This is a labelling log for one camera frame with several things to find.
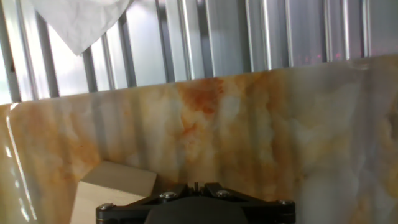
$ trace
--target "glossy surface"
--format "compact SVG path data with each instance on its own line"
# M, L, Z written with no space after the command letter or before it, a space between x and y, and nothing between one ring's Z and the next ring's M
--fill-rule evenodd
M100 160L293 199L298 223L398 222L398 56L0 107L0 217L69 222Z

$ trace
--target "vertical metal rib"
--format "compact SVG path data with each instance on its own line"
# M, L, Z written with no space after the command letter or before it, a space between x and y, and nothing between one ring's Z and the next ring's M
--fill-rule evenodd
M114 89L127 88L126 61L123 54L123 33L120 22L117 21L104 35L105 56L108 57L109 68L111 69Z
M333 61L333 42L332 42L332 33L331 33L331 16L330 16L330 0L323 0L323 20L325 21L325 52L326 52L326 61Z
M137 86L166 83L156 1L136 0L126 17Z
M29 59L26 54L26 41L24 38L24 27L21 18L21 7L19 1L2 1L4 18L6 20L7 31L9 34L14 68L17 73L17 80L22 101L37 99L32 86L32 77L29 69Z
M179 0L168 0L165 2L167 13L167 26L169 28L170 48L173 58L174 79L184 81L190 79L188 52L186 43L185 26L183 26L184 15L182 2Z
M348 0L342 0L341 11L343 12L342 20L344 27L344 51L345 51L345 60L349 60L351 58L351 52L349 47L349 19L348 19Z
M111 55L109 53L108 38L106 37L106 34L102 36L102 46L104 51L103 53L105 58L106 71L108 74L109 89L114 90L115 89L114 77L113 77L114 73L112 70Z
M371 25L370 25L370 8L369 0L361 0L362 12L362 38L363 38L363 56L370 57L371 52Z
M291 21L291 12L290 12L290 1L286 0L285 2L285 15L286 15L286 33L287 33L287 54L289 56L289 66L294 66L294 58L293 58L293 40L292 40L292 21Z
M95 70L93 66L93 56L91 53L91 48L88 48L83 52L83 63L85 67L88 92L89 93L97 92L98 88L95 79Z
M201 46L198 6L196 1L182 0L183 30L187 43L187 59L190 79L205 77L205 64Z
M271 70L272 69L271 38L270 38L271 24L269 22L270 18L269 18L268 3L262 1L261 9L263 13L264 42L266 46L266 60L267 60L266 66L267 70Z
M129 36L129 26L127 23L126 12L122 14L118 20L119 35L121 39L121 48L126 71L127 87L137 86L136 73L134 71L134 63L132 61L131 42Z
M47 85L50 97L59 97L58 81L55 75L54 61L51 53L50 37L44 19L36 12L37 28L39 31L40 46L43 53L45 73L47 75Z
M50 98L44 53L40 41L39 18L30 1L21 1L21 18L26 39L27 62L31 65L31 77L35 81L39 99Z
M0 104L21 102L18 81L12 61L6 20L0 4Z
M36 85L36 81L35 81L33 64L32 64L32 59L30 57L30 50L29 50L29 45L28 45L28 41L27 41L26 28L25 28L24 18L23 18L23 14L22 14L21 2L20 2L20 0L16 0L15 3L16 3L16 7L17 7L19 28L21 29L22 45L24 48L24 57L26 59L26 65L27 65L27 71L28 71L27 74L28 74L29 81L30 81L30 89L32 91L33 100L38 100L39 94L37 92L37 85Z
M248 21L250 66L252 72L267 69L266 44L264 41L264 1L246 0L246 15Z
M250 71L248 25L244 2L206 0L214 76Z

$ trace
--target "metal panel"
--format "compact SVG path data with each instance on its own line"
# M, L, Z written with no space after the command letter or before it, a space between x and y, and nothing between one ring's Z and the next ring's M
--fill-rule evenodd
M0 105L21 101L15 72L12 72L13 62L6 21L0 4Z
M12 103L11 92L8 86L6 64L4 62L3 54L0 54L0 105Z
M40 36L37 24L36 11L30 1L21 1L21 10L25 34L27 40L27 48L29 49L27 56L32 62L32 75L37 88L37 96L39 99L50 98L49 84L47 81L47 72L45 69L42 46L40 44Z
M137 86L166 83L157 1L134 1L126 16Z
M265 0L262 9L266 32L267 69L288 67L285 2Z
M398 1L368 0L370 13L370 55L398 52Z
M79 56L29 1L2 6L0 103L398 52L393 0L137 0Z
M98 39L91 46L91 53L93 55L93 68L98 91L110 90L109 74L106 66L106 59L104 55L103 39Z
M105 35L106 45L108 46L109 62L114 80L114 88L127 88L126 65L123 59L123 47L121 38L120 23L115 23Z
M343 25L343 5L341 1L326 0L325 10L325 38L326 61L334 62L345 59L345 39Z
M199 27L198 6L196 1L182 0L184 30L187 38L187 51L190 78L204 78L205 66Z
M19 1L2 1L7 31L10 38L12 58L17 73L17 80L22 101L37 99L35 85L30 76L30 58L25 48L24 25L21 19Z
M252 72L263 71L267 68L265 24L262 1L246 0L246 14L248 16L248 34L250 49L250 66Z
M244 1L206 0L214 76L250 72Z
M60 96L88 93L83 56L76 56L50 25L48 29Z
M363 56L361 4L350 0L343 0L342 4L345 59L361 58Z
M372 55L371 45L371 21L370 21L370 0L361 0L362 15L362 38L363 38L363 55L370 57Z
M185 41L184 16L182 5L178 0L165 2L167 24L169 27L170 46L173 58L174 79L184 81L189 79L189 64L187 43Z
M290 66L326 61L322 0L287 0Z

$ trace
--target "black mount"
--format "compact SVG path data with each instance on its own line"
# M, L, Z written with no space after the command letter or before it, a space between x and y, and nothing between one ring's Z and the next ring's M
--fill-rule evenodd
M219 183L177 184L126 206L99 206L97 224L295 223L295 203L265 202Z

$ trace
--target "orange stain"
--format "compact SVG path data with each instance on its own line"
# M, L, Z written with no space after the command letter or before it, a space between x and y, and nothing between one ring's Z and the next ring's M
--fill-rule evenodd
M178 92L183 102L193 111L213 114L220 96L224 93L223 80L208 78L188 83L178 83Z

